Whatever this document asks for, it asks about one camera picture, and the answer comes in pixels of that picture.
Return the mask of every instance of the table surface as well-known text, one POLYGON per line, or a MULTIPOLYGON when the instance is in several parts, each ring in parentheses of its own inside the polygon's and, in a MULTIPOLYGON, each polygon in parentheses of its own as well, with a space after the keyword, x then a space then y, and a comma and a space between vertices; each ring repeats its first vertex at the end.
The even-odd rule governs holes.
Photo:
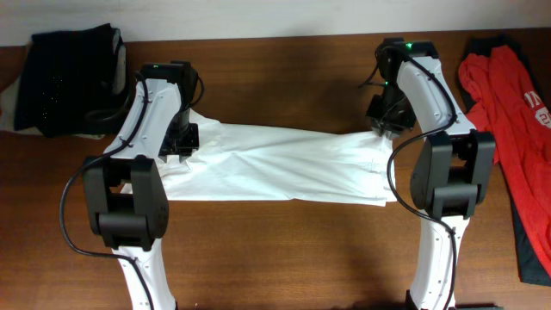
MULTIPOLYGON (((551 97, 551 29, 506 33, 523 44, 544 95, 551 97)), ((353 133, 369 129, 364 115, 381 90, 356 86, 371 72, 375 47, 385 36, 432 40, 461 101, 455 73, 466 42, 495 34, 135 42, 127 44, 127 59, 134 70, 145 62, 190 60, 207 86, 196 110, 225 123, 353 133)), ((24 57, 23 47, 0 49, 0 86, 15 79, 24 57)), ((101 153, 109 142, 0 133, 1 308, 130 308, 119 264, 72 252, 58 223, 67 179, 85 156, 101 153)), ((409 202, 420 146, 409 147, 396 163, 397 186, 409 202)), ((80 182, 66 213, 78 245, 106 250, 90 231, 80 182)), ((419 235, 419 219, 397 203, 171 202, 164 262, 183 309, 375 309, 403 302, 417 267, 419 235)), ((519 281, 511 205, 498 166, 461 244, 457 272, 459 304, 551 309, 551 288, 519 281)))

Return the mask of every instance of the black cloth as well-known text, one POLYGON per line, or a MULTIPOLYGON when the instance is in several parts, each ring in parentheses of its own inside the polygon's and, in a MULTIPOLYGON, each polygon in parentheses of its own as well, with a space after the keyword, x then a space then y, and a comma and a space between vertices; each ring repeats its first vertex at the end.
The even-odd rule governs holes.
POLYGON ((105 24, 84 31, 33 34, 32 42, 21 76, 14 129, 37 127, 47 137, 117 133, 126 114, 101 122, 85 116, 121 108, 127 101, 127 80, 121 93, 112 93, 122 45, 118 29, 105 24))
MULTIPOLYGON (((526 71, 530 75, 534 89, 538 93, 539 97, 543 100, 543 93, 540 85, 537 83, 534 73, 532 72, 529 59, 523 54, 521 45, 514 41, 511 37, 506 35, 500 35, 498 37, 492 37, 487 39, 471 39, 467 44, 467 49, 463 55, 463 60, 470 54, 490 57, 492 49, 494 47, 501 47, 507 45, 515 54, 517 58, 523 63, 526 71)), ((471 95, 461 87, 461 97, 465 103, 467 111, 470 110, 476 103, 471 95)), ((544 286, 551 286, 551 276, 548 275, 546 270, 537 258, 532 244, 528 240, 526 230, 518 215, 517 206, 511 198, 511 209, 513 213, 513 226, 515 229, 515 242, 517 246, 517 262, 520 278, 522 282, 530 284, 538 284, 544 286)))

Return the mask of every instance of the red fabric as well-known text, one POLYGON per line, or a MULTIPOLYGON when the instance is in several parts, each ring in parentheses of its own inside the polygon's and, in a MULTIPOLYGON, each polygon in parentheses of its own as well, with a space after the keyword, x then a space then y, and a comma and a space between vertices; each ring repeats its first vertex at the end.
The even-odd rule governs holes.
POLYGON ((470 54, 459 79, 477 102, 468 119, 491 131, 513 200, 536 255, 551 275, 551 115, 507 46, 470 54))

